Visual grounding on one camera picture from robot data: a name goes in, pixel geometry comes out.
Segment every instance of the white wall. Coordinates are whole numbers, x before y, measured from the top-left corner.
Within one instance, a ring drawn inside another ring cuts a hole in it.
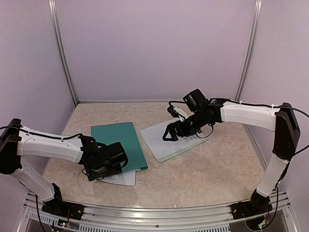
[[[60,133],[73,111],[52,30],[48,1],[0,2],[0,126],[12,118]],[[29,158],[40,172],[47,159]],[[27,190],[0,174],[0,231],[11,232]]]
[[[309,2],[263,1],[261,21],[242,100],[281,104],[309,112]],[[301,137],[298,149],[309,143],[309,119],[296,113]],[[269,161],[274,134],[250,127]],[[309,150],[297,155],[281,184],[286,188],[301,232],[309,228]]]
[[[80,101],[236,95],[254,0],[57,0]]]

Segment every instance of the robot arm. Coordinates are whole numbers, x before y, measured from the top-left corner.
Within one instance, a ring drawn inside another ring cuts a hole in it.
[[[199,89],[186,95],[183,100],[194,114],[186,120],[169,124],[163,135],[165,141],[177,141],[178,137],[200,132],[201,127],[205,125],[213,126],[222,122],[253,125],[275,132],[274,154],[262,180],[251,196],[251,201],[231,206],[234,219],[271,211],[269,195],[286,174],[300,137],[294,112],[289,109],[291,105],[284,103],[282,108],[274,105],[269,108],[265,105],[239,103],[228,99],[208,100]]]
[[[33,191],[42,201],[42,210],[61,217],[81,219],[83,206],[62,200],[59,187],[46,181],[25,159],[42,156],[68,160],[84,166],[89,181],[119,174],[128,163],[119,142],[105,145],[93,137],[77,134],[63,137],[21,126],[13,119],[0,137],[0,173],[9,174]]]

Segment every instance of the green book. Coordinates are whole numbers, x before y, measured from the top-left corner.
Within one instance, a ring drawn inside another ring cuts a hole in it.
[[[91,136],[97,142],[106,145],[115,142],[121,143],[128,157],[128,164],[122,169],[124,173],[148,169],[132,122],[93,126],[91,127]]]

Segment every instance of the marble table surface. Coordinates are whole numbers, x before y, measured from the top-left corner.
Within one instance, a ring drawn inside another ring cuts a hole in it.
[[[240,124],[216,124],[208,141],[163,163],[153,157],[139,131],[170,120],[167,106],[167,103],[79,104],[64,130],[64,135],[91,135],[91,126],[133,122],[148,163],[148,170],[137,172],[135,186],[89,182],[82,174],[82,165],[60,159],[49,160],[44,178],[60,187],[64,200],[104,206],[193,207],[250,198],[263,170]],[[209,127],[202,129],[205,134],[210,132]]]

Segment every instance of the paper sheet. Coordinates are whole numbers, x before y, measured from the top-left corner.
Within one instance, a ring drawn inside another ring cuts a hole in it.
[[[179,140],[175,142],[163,141],[162,136],[167,125],[176,120],[177,119],[172,119],[140,131],[143,140],[159,162],[163,162],[179,155],[207,140],[207,138],[200,139],[196,135],[193,135],[183,138],[179,137]]]
[[[132,171],[132,172],[127,172],[127,173],[121,173],[118,175],[108,176],[100,181],[110,183],[110,184],[116,184],[116,185],[134,186],[135,179],[136,179],[136,171]]]

